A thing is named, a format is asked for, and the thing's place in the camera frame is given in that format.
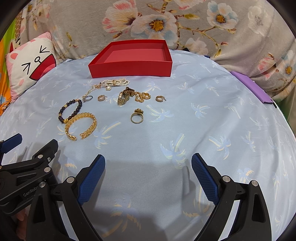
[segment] red mouth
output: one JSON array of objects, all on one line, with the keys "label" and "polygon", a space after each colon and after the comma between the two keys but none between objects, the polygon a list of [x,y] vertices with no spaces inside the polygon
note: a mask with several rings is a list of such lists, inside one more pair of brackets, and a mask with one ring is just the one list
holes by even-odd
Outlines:
[{"label": "red mouth", "polygon": [[54,58],[54,55],[48,55],[45,60],[41,62],[40,65],[33,71],[30,75],[30,79],[38,81],[43,75],[45,75],[48,71],[52,70],[57,66],[57,62]]}]

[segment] blue gripper pad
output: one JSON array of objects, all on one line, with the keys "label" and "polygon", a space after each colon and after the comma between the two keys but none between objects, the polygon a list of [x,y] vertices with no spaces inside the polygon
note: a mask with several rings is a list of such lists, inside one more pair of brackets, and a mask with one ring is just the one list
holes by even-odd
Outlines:
[{"label": "blue gripper pad", "polygon": [[77,201],[80,205],[90,199],[100,177],[105,170],[105,164],[105,158],[103,156],[100,156],[100,158],[96,161],[92,169],[89,171],[89,173],[81,183],[77,198]]},{"label": "blue gripper pad", "polygon": [[207,196],[207,199],[217,205],[220,200],[218,195],[218,186],[196,154],[192,156],[191,165],[203,191],[205,192],[205,195]]},{"label": "blue gripper pad", "polygon": [[2,143],[0,152],[6,154],[21,143],[22,143],[22,135],[18,133]]}]

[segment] purple book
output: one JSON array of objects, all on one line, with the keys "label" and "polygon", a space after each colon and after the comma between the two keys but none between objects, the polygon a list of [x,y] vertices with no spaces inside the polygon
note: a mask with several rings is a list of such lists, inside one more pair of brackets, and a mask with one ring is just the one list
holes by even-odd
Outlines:
[{"label": "purple book", "polygon": [[255,96],[263,103],[263,104],[274,104],[273,100],[269,97],[268,94],[265,93],[263,89],[261,89],[253,80],[251,80],[248,76],[237,73],[235,71],[230,72],[236,78],[238,78],[249,90],[253,92]]}]

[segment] open red box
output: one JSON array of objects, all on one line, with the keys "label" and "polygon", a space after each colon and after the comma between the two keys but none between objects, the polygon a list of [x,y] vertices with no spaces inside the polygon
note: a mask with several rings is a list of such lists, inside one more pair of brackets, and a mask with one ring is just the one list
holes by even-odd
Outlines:
[{"label": "open red box", "polygon": [[90,63],[93,78],[150,75],[170,77],[172,57],[165,40],[111,42]]}]

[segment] cartoon face pillow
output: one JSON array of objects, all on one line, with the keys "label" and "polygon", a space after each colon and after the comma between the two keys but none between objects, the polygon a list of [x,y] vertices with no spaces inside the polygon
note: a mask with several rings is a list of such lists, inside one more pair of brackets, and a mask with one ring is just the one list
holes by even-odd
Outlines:
[{"label": "cartoon face pillow", "polygon": [[6,55],[12,103],[57,66],[52,37],[46,32]]}]

